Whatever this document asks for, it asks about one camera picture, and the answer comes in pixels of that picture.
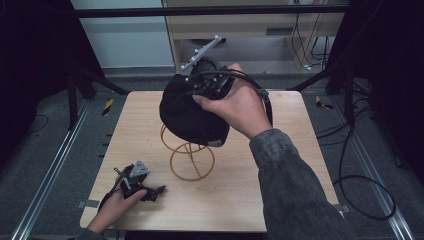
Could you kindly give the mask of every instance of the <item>black pole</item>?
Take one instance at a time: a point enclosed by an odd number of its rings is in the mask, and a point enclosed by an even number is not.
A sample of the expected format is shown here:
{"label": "black pole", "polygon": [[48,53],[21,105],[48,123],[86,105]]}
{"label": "black pole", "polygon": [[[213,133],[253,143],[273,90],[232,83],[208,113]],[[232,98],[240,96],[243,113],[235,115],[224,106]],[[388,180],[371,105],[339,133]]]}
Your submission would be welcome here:
{"label": "black pole", "polygon": [[257,6],[206,6],[125,9],[84,9],[54,11],[60,17],[109,18],[109,17],[152,17],[187,15],[241,15],[241,14],[287,14],[287,13],[344,13],[349,4],[330,5],[257,5]]}

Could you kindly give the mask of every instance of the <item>black device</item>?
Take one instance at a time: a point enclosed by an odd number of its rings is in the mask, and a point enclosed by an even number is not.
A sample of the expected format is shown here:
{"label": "black device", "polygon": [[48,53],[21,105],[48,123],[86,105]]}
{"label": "black device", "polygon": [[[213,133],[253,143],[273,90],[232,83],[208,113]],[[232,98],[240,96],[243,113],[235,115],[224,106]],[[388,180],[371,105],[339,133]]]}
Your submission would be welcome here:
{"label": "black device", "polygon": [[186,82],[193,89],[187,94],[202,95],[212,100],[224,98],[231,89],[234,77],[226,74],[226,66],[220,67],[219,62],[202,57],[191,70]]}
{"label": "black device", "polygon": [[163,91],[159,113],[164,125],[177,137],[190,143],[221,147],[224,145],[228,123],[218,115],[203,110],[192,98],[201,95],[211,100],[227,96],[235,79],[249,82],[262,98],[268,119],[272,125],[272,107],[268,92],[242,71],[221,67],[215,59],[205,56],[206,52],[222,40],[215,36],[207,45],[196,49],[182,70],[192,67],[190,74],[176,74]]}
{"label": "black device", "polygon": [[118,175],[122,177],[121,189],[125,199],[133,195],[135,192],[145,189],[147,190],[147,194],[144,195],[140,201],[154,202],[159,194],[165,191],[166,186],[154,189],[143,185],[143,181],[146,179],[150,171],[140,160],[137,160],[135,165],[131,164],[127,166],[122,172],[119,172],[116,168],[115,171],[117,171]]}

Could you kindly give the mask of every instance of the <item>gray floor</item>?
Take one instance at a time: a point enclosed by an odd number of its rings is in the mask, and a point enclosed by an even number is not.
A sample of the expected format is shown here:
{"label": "gray floor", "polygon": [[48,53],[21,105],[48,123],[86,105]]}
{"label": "gray floor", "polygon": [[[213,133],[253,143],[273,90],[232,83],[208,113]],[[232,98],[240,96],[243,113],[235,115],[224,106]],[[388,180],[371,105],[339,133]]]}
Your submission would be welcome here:
{"label": "gray floor", "polygon": [[[199,48],[197,44],[196,41],[187,41],[184,45],[182,61],[191,56],[194,48]],[[216,46],[211,56],[219,59],[222,64],[239,62],[247,73],[255,76],[258,82],[268,89],[293,87],[319,72],[321,68],[319,65],[312,70],[295,68],[288,47],[282,39],[278,38],[228,39],[226,43]],[[111,80],[132,91],[162,90],[169,81],[169,76],[161,74],[160,77]],[[337,99],[342,97],[342,94],[326,96],[323,91],[326,81],[323,79],[303,92],[305,105],[316,132],[343,124],[343,118],[337,109],[329,110],[315,104],[316,96],[320,96],[324,104],[333,106],[337,106]],[[80,98],[79,106],[88,104],[86,118],[32,228],[31,236],[43,239],[61,239],[61,237],[66,239],[66,236],[74,236],[80,230],[79,219],[82,209],[78,208],[77,204],[89,196],[102,163],[102,157],[107,150],[110,134],[113,133],[126,98],[100,85],[95,86],[98,90],[95,100]],[[102,116],[104,105],[111,98],[114,99],[111,111],[108,116]],[[357,107],[356,111],[359,111],[367,107],[367,103],[359,102]],[[69,123],[67,109],[66,91],[40,102],[39,115],[29,129],[29,132],[34,132],[29,133],[15,150],[10,168],[2,170],[0,238],[6,239],[12,234],[49,170],[67,133]],[[398,211],[402,213],[415,239],[424,239],[422,207],[424,186],[413,172],[396,167],[393,153],[384,135],[376,122],[372,120],[372,111],[366,111],[358,117],[356,133],[367,150],[367,157],[371,159],[385,185],[394,195]],[[347,131],[342,130],[319,139],[319,143],[323,145],[321,150],[332,180],[338,178],[343,144],[324,144],[343,141],[346,135]],[[343,158],[343,175],[364,175],[365,173],[361,157],[358,157],[357,147],[350,140]],[[370,183],[346,180],[343,185],[348,197],[362,210],[373,215],[384,214]],[[346,200],[339,188],[336,186],[335,189],[341,204],[346,205]],[[402,239],[395,235],[389,221],[371,220],[354,209],[346,213],[345,217],[359,239]]]}

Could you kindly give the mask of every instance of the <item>right hand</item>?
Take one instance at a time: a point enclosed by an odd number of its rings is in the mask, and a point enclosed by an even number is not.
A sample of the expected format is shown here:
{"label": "right hand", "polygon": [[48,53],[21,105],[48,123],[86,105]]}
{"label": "right hand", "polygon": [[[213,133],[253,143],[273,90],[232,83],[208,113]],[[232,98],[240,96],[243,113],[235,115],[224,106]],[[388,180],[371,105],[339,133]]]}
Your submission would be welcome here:
{"label": "right hand", "polygon": [[[233,64],[229,68],[241,71],[239,64]],[[262,99],[255,88],[244,80],[236,79],[230,92],[221,100],[210,100],[200,95],[194,95],[193,99],[204,110],[222,117],[249,139],[272,128]]]}

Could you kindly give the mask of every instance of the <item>left hand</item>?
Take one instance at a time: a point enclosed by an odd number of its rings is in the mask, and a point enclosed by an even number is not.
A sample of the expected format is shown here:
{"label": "left hand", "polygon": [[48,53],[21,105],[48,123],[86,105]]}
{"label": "left hand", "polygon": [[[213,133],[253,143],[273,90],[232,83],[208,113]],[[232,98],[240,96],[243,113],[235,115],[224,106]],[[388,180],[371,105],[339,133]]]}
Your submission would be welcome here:
{"label": "left hand", "polygon": [[124,194],[118,185],[112,196],[110,196],[97,215],[91,220],[87,229],[98,234],[103,233],[106,228],[117,222],[132,206],[139,202],[146,193],[147,191],[142,189],[135,192],[129,198],[124,199]]}

